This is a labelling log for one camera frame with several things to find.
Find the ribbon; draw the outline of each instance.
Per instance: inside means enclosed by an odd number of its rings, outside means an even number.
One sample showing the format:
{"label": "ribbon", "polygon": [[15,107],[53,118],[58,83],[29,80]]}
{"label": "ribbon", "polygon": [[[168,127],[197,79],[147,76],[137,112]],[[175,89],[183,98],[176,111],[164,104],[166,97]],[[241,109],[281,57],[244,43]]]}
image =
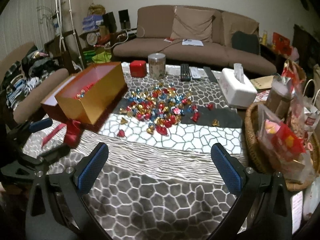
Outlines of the ribbon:
{"label": "ribbon", "polygon": [[67,127],[67,133],[63,142],[69,145],[71,148],[76,148],[80,140],[80,128],[81,122],[68,119],[66,123],[59,124],[49,135],[43,138],[42,147],[45,146],[53,136],[57,134],[62,128]]}

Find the white tissue box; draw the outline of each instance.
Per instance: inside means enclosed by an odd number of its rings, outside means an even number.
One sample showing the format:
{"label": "white tissue box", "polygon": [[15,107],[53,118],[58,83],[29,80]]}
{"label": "white tissue box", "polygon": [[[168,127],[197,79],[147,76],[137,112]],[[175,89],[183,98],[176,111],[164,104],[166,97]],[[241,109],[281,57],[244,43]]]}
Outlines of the white tissue box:
{"label": "white tissue box", "polygon": [[245,109],[253,103],[257,96],[257,90],[250,80],[244,75],[244,84],[235,77],[233,69],[222,70],[219,84],[223,95],[230,107]]}

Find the gold box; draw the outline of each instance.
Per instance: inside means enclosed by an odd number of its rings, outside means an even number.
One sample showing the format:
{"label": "gold box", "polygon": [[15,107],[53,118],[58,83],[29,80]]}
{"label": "gold box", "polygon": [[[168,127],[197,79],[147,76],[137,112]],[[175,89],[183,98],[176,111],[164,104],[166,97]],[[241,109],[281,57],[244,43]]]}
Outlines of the gold box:
{"label": "gold box", "polygon": [[[83,98],[75,99],[92,83]],[[127,84],[121,62],[94,64],[80,72],[55,98],[66,117],[93,125],[124,88]]]}

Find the open gift box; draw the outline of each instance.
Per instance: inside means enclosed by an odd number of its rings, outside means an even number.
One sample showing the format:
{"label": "open gift box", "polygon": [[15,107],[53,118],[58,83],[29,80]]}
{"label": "open gift box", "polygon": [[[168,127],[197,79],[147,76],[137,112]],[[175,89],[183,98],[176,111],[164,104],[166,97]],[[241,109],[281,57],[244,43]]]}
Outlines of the open gift box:
{"label": "open gift box", "polygon": [[[82,98],[77,98],[84,87],[92,85]],[[124,81],[121,62],[94,64],[69,77],[52,95],[56,99],[56,110],[62,110],[63,115],[52,117],[60,122],[66,118],[80,121],[85,129],[97,132],[113,111],[128,87]],[[51,117],[53,109],[48,106],[49,98],[42,102],[43,108]]]}

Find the speaker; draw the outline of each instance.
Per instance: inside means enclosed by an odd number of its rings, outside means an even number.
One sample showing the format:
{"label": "speaker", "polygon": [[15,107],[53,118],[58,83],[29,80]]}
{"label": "speaker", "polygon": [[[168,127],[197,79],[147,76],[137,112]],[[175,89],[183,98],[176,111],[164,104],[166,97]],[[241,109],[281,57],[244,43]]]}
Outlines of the speaker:
{"label": "speaker", "polygon": [[129,22],[129,13],[128,10],[119,11],[119,19],[121,23]]}
{"label": "speaker", "polygon": [[117,31],[116,19],[113,12],[106,13],[102,15],[103,24],[109,29],[110,33],[115,33]]}

